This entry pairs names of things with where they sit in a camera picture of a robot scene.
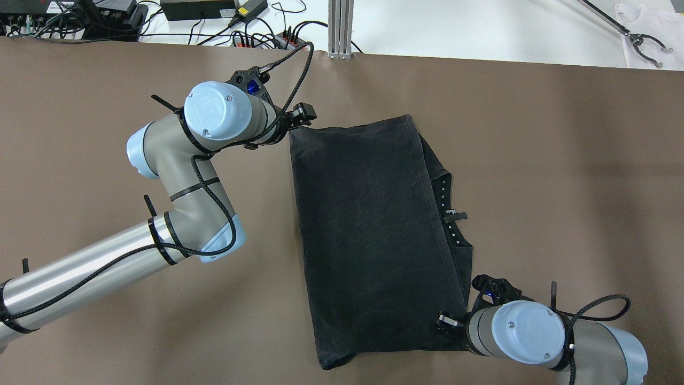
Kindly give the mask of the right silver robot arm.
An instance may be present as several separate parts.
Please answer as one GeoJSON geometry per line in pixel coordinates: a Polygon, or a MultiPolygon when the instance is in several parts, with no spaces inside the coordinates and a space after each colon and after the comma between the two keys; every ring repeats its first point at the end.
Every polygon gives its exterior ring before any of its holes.
{"type": "Polygon", "coordinates": [[[642,384],[648,374],[647,351],[633,334],[537,302],[494,305],[462,319],[440,312],[436,324],[476,355],[554,371],[557,384],[642,384]]]}

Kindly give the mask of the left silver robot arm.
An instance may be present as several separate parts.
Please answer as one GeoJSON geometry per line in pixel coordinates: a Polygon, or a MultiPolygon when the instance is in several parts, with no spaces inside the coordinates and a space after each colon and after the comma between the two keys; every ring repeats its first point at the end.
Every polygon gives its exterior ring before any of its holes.
{"type": "MultiPolygon", "coordinates": [[[[104,238],[110,232],[118,232],[123,227],[136,223],[135,236],[138,233],[141,241],[135,247],[152,243],[147,229],[147,219],[143,221],[142,204],[137,198],[132,198],[133,192],[141,193],[151,187],[156,193],[161,193],[159,187],[154,187],[155,181],[144,182],[140,177],[134,177],[129,172],[127,161],[119,154],[123,150],[123,142],[137,125],[146,124],[147,120],[157,116],[169,114],[160,112],[160,107],[152,107],[152,112],[146,110],[152,102],[137,105],[124,102],[123,94],[116,97],[107,91],[97,91],[95,88],[86,90],[80,88],[73,94],[48,90],[46,84],[42,86],[25,86],[23,91],[10,91],[10,81],[2,82],[2,251],[6,257],[30,257],[35,261],[53,260],[61,257],[62,253],[71,251],[70,247],[80,248],[84,244],[104,238]]],[[[159,117],[152,128],[147,129],[156,134],[154,129],[161,128],[159,117]]],[[[108,269],[92,282],[62,299],[47,310],[42,310],[15,320],[21,327],[37,329],[44,326],[45,312],[56,312],[56,316],[66,315],[66,311],[73,311],[71,302],[80,301],[88,295],[93,283],[99,289],[99,280],[109,280],[118,288],[120,280],[127,282],[129,276],[119,277],[119,271],[133,274],[137,278],[143,266],[138,267],[138,261],[146,263],[147,255],[150,261],[162,268],[168,263],[153,248],[123,260],[108,269]]],[[[24,311],[34,305],[59,295],[69,289],[71,285],[80,282],[88,274],[113,260],[128,249],[113,253],[109,249],[95,261],[86,261],[83,268],[76,268],[75,277],[67,276],[71,273],[75,263],[68,263],[62,268],[53,269],[50,263],[43,274],[43,268],[35,268],[27,275],[29,277],[10,280],[6,289],[5,300],[8,312],[24,311]]],[[[61,348],[48,346],[44,340],[34,334],[31,343],[35,346],[21,346],[14,342],[12,360],[28,361],[41,358],[45,361],[61,358],[58,353],[74,353],[73,348],[85,348],[86,337],[93,337],[93,343],[103,343],[101,348],[112,348],[113,345],[105,341],[115,336],[112,317],[102,316],[104,327],[111,330],[98,329],[95,332],[84,333],[81,329],[75,334],[67,333],[66,324],[60,333],[53,335],[54,340],[64,338],[61,348]]]]}

